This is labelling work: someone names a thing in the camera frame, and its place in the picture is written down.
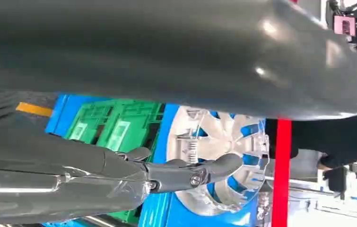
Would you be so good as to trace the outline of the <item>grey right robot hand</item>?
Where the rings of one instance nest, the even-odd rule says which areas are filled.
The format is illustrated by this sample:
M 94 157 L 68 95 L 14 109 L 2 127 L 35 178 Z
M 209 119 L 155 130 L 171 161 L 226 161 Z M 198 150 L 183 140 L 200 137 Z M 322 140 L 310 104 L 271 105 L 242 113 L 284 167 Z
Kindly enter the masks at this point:
M 238 170 L 224 154 L 142 162 L 33 128 L 21 90 L 159 101 L 257 117 L 357 115 L 357 53 L 287 0 L 0 0 L 0 224 L 131 210 Z

